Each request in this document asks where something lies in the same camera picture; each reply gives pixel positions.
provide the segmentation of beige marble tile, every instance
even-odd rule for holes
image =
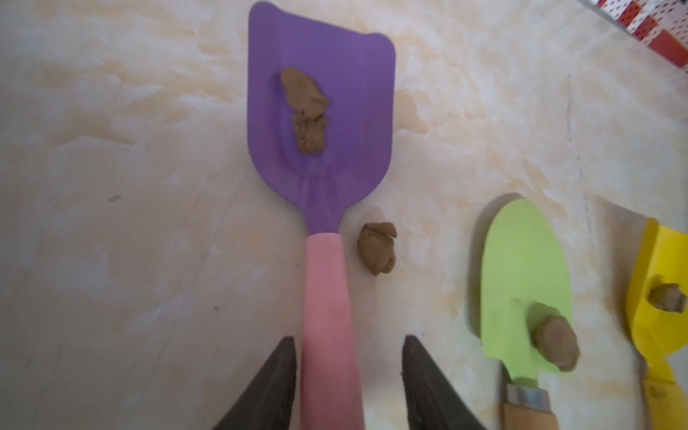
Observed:
[[[540,378],[560,427],[644,428],[620,302],[642,216],[688,229],[685,73],[574,0],[277,4],[396,46],[391,166],[341,225],[367,426],[407,426],[410,333],[499,428],[475,253],[520,193],[571,272],[583,356]],[[2,427],[207,429],[299,338],[306,229],[246,149],[250,6],[0,3]],[[398,261],[371,277],[355,242],[382,219]]]

